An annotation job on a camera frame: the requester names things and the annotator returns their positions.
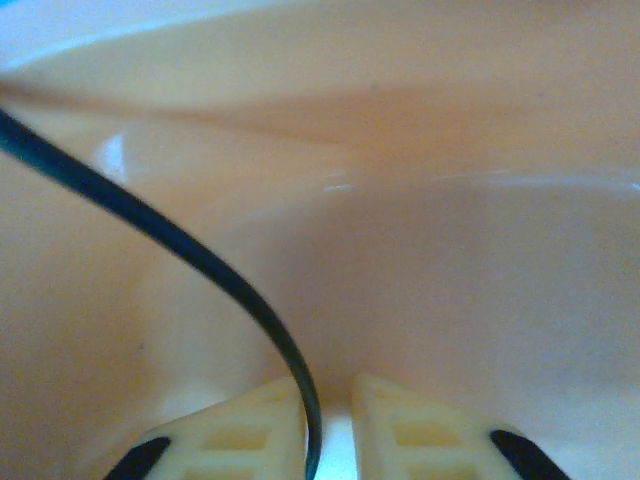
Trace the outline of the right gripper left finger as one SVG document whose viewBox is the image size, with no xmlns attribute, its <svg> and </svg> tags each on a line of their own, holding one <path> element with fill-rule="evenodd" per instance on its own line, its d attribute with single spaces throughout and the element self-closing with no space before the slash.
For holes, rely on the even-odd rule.
<svg viewBox="0 0 640 480">
<path fill-rule="evenodd" d="M 305 441 L 284 377 L 146 432 L 103 480 L 306 480 Z"/>
</svg>

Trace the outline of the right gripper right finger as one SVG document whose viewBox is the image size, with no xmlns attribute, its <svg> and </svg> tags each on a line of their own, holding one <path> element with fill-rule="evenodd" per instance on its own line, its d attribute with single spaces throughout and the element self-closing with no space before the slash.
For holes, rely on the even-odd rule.
<svg viewBox="0 0 640 480">
<path fill-rule="evenodd" d="M 572 480 L 516 427 L 373 375 L 351 412 L 358 480 Z"/>
</svg>

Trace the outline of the orange plastic bin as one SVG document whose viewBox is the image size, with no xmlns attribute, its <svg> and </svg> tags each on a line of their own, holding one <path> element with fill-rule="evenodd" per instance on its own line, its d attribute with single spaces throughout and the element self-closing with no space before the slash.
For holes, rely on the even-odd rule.
<svg viewBox="0 0 640 480">
<path fill-rule="evenodd" d="M 356 480 L 353 377 L 640 480 L 640 0 L 0 0 L 0 103 L 280 314 Z M 226 295 L 0 154 L 0 480 L 103 480 L 287 370 Z"/>
</svg>

